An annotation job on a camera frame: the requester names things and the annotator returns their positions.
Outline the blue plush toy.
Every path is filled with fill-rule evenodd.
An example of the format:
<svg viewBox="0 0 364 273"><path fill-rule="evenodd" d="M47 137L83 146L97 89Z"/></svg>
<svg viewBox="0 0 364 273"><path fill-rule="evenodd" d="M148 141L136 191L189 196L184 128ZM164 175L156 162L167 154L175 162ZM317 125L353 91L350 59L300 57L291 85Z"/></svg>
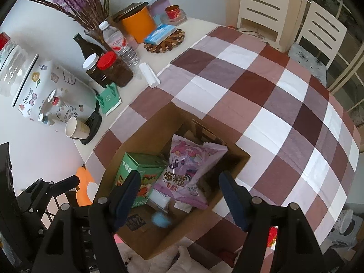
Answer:
<svg viewBox="0 0 364 273"><path fill-rule="evenodd" d="M164 213L156 212L152 215L151 221L159 228L166 229L172 224L172 220Z"/></svg>

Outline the green bricks box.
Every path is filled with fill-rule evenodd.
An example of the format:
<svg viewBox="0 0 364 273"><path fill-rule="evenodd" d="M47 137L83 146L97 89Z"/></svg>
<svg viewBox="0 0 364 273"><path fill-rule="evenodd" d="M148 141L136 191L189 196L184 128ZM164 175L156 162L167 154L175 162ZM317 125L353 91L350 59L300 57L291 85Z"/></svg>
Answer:
<svg viewBox="0 0 364 273"><path fill-rule="evenodd" d="M126 152L121 161L114 180L114 185L124 183L132 171L137 171L141 177L141 185L133 203L133 207L147 203L152 187L167 167L167 160L158 156Z"/></svg>

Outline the purple snack bag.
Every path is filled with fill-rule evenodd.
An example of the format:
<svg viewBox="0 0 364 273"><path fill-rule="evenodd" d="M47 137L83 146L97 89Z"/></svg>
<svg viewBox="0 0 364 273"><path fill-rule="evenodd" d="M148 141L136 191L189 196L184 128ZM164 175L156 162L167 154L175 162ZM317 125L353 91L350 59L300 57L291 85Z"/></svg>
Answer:
<svg viewBox="0 0 364 273"><path fill-rule="evenodd" d="M173 135L169 164L154 184L154 189L195 208L205 210L207 198L198 181L227 153L228 147L211 142L198 145L179 135Z"/></svg>

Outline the white powder bag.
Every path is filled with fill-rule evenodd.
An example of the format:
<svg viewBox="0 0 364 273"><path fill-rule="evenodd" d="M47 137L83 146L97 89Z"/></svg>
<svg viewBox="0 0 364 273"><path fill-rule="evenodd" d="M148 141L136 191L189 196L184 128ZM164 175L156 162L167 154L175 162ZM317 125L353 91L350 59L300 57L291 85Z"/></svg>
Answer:
<svg viewBox="0 0 364 273"><path fill-rule="evenodd" d="M154 208L155 210L163 211L164 213L168 214L169 204L171 202L172 202L171 197L161 193L158 190L153 189L147 200L147 205ZM175 201L173 207L185 213L190 213L193 208L192 205L179 201Z"/></svg>

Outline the brown cardboard box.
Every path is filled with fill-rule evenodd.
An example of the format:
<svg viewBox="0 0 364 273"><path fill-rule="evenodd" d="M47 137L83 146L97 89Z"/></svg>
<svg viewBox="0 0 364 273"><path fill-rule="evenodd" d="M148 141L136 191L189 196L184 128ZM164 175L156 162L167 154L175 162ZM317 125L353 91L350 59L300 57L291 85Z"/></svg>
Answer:
<svg viewBox="0 0 364 273"><path fill-rule="evenodd" d="M151 259L176 244L195 228L208 228L209 213L222 199L220 173L236 177L249 161L250 155L216 126L170 102L145 122L124 142L106 169L97 198L108 196L124 182L120 170L130 172L126 154L151 156L164 160L164 169L155 183L154 172L141 173L139 194L158 190L170 197L168 215L172 225L157 227L152 223L154 209L138 205L131 209L126 223L117 234L138 255Z"/></svg>

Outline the paper cup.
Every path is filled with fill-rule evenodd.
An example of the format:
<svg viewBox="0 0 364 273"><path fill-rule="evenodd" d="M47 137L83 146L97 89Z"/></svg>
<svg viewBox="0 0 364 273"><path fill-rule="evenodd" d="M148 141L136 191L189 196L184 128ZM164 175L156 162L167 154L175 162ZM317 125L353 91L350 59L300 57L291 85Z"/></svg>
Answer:
<svg viewBox="0 0 364 273"><path fill-rule="evenodd" d="M65 135L72 139L87 139L90 135L90 128L76 117L71 117L65 126Z"/></svg>

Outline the checkered tablecloth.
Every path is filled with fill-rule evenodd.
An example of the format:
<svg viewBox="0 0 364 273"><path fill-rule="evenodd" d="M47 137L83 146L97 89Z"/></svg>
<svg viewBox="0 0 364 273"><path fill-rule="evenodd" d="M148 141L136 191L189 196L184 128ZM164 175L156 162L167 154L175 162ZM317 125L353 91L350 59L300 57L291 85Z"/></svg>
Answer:
<svg viewBox="0 0 364 273"><path fill-rule="evenodd" d="M114 154L172 102L209 121L250 159L237 182L276 205L296 202L322 243L347 200L361 137L310 72L249 35L218 27L190 45L112 118L87 156L99 182Z"/></svg>

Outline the grey step stool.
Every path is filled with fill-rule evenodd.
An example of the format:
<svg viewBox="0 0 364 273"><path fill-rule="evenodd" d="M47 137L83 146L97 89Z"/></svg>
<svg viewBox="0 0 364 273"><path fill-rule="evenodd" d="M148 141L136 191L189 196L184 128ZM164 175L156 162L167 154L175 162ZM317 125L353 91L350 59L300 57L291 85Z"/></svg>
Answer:
<svg viewBox="0 0 364 273"><path fill-rule="evenodd" d="M353 248L357 244L356 235L358 234L361 225L363 224L363 219L359 216L353 215L352 222L350 226L343 234L339 233L337 230L332 230L328 234L328 239L335 245L340 247Z"/></svg>

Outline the white decorated kettle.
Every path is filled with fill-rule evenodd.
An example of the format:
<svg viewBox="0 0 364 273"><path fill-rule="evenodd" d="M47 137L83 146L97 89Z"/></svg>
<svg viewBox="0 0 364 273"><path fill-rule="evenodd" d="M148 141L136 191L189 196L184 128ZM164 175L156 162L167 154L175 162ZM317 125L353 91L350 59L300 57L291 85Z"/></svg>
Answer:
<svg viewBox="0 0 364 273"><path fill-rule="evenodd" d="M1 95L23 117L65 133L75 117L95 133L101 124L97 91L72 73L13 41L1 46Z"/></svg>

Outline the green phone stand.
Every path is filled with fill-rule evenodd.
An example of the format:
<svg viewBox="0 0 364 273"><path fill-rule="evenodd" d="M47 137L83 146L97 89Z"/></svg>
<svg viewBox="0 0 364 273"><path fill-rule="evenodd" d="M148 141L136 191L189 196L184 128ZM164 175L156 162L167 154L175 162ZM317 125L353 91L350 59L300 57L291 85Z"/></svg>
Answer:
<svg viewBox="0 0 364 273"><path fill-rule="evenodd" d="M96 95L96 100L99 103L102 113L106 116L122 103L115 83L108 84L99 95Z"/></svg>

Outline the white lid jar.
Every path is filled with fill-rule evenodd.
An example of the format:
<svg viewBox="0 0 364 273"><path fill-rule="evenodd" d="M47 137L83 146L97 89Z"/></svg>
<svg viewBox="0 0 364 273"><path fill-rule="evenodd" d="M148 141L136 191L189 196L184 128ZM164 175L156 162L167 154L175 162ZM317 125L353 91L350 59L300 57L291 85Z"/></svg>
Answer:
<svg viewBox="0 0 364 273"><path fill-rule="evenodd" d="M112 80L109 79L103 71L97 67L99 56L94 53L88 56L83 62L83 69L97 84L106 88L107 85L112 84Z"/></svg>

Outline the red lid jar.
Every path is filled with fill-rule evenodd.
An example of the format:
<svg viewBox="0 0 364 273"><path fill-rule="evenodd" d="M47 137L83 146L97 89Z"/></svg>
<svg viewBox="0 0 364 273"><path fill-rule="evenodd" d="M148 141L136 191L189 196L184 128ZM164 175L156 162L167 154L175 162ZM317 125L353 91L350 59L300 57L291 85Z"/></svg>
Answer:
<svg viewBox="0 0 364 273"><path fill-rule="evenodd" d="M133 78L133 72L113 51L106 52L97 62L97 67L118 87L125 87Z"/></svg>

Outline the white roll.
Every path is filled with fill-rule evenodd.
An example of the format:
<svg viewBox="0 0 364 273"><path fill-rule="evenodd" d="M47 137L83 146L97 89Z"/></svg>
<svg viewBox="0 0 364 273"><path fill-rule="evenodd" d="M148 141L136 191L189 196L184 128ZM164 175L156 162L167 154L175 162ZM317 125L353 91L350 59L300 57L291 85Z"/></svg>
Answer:
<svg viewBox="0 0 364 273"><path fill-rule="evenodd" d="M161 84L161 81L147 63L141 63L139 69L150 88L155 88Z"/></svg>

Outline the dark glass bottle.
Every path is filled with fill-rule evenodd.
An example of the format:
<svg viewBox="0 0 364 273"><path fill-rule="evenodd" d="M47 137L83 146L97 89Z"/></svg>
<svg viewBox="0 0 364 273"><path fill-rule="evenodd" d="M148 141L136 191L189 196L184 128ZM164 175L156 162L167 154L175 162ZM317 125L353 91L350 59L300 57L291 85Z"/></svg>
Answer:
<svg viewBox="0 0 364 273"><path fill-rule="evenodd" d="M105 54L103 48L85 40L79 33L74 36L73 40L80 46L84 59L87 59L92 54L97 54L99 57Z"/></svg>

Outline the clear water bottle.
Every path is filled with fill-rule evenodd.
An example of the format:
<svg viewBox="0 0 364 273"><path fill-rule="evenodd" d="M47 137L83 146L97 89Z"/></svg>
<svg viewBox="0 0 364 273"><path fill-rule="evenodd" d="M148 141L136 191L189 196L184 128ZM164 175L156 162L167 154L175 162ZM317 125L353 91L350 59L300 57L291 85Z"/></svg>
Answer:
<svg viewBox="0 0 364 273"><path fill-rule="evenodd" d="M138 65L140 61L138 54L118 28L113 27L105 20L99 24L99 29L102 31L104 41L126 65L129 67Z"/></svg>

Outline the woven brown trivet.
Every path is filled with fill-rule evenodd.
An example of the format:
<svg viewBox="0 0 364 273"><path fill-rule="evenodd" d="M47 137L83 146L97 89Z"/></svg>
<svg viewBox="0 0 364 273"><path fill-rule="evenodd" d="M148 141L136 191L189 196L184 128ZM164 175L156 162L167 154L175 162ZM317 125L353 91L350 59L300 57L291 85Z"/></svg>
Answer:
<svg viewBox="0 0 364 273"><path fill-rule="evenodd" d="M172 51L174 48L177 48L184 41L184 39L185 32L182 29L177 29L177 31L172 33L160 44L154 45L145 43L144 48L147 52L150 52L152 54L165 53L167 51Z"/></svg>

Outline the orange container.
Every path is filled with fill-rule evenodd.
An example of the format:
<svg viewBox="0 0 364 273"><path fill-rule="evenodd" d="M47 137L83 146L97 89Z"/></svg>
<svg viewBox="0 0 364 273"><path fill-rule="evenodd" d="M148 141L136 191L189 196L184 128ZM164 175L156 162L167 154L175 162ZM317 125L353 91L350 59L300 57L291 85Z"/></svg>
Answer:
<svg viewBox="0 0 364 273"><path fill-rule="evenodd" d="M138 44L143 43L144 39L157 28L149 12L148 2L132 3L116 14L113 14L112 18Z"/></svg>

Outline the blue tissue box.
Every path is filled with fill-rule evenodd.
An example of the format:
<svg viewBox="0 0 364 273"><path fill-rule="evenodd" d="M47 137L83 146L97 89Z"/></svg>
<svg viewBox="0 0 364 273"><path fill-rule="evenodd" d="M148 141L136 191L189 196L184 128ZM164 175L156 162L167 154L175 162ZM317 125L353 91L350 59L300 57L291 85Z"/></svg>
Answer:
<svg viewBox="0 0 364 273"><path fill-rule="evenodd" d="M174 25L161 24L144 39L145 44L159 45L171 34L177 31Z"/></svg>

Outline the white chair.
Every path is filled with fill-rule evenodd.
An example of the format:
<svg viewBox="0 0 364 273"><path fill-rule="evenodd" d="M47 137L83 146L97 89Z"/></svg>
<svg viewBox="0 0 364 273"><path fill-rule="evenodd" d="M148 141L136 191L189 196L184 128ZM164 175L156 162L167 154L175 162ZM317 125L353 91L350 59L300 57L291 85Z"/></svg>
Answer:
<svg viewBox="0 0 364 273"><path fill-rule="evenodd" d="M272 40L273 47L282 51L280 44L288 12L289 0L240 0L237 27L243 27L243 21L263 26L276 33Z"/></svg>
<svg viewBox="0 0 364 273"><path fill-rule="evenodd" d="M347 28L332 14L312 1L296 42L291 46L288 56L306 68L323 86L327 86L327 71L341 47ZM307 40L328 59L323 63L303 46Z"/></svg>

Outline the purple container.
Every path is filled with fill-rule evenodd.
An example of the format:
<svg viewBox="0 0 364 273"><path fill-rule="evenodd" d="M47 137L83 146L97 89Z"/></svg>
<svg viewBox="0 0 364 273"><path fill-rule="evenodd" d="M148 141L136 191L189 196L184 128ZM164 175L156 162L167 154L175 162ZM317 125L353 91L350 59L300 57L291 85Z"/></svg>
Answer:
<svg viewBox="0 0 364 273"><path fill-rule="evenodd" d="M161 24L160 16L165 14L165 8L170 5L169 0L155 0L148 5L149 14L157 26Z"/></svg>

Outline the red cup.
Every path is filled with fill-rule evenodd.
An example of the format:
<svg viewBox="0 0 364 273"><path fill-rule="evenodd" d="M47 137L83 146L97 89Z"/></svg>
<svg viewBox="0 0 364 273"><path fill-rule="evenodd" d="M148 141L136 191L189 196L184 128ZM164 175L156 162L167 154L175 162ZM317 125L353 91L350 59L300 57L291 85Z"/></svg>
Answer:
<svg viewBox="0 0 364 273"><path fill-rule="evenodd" d="M165 8L167 23L170 25L180 25L187 21L187 15L178 5L171 5Z"/></svg>

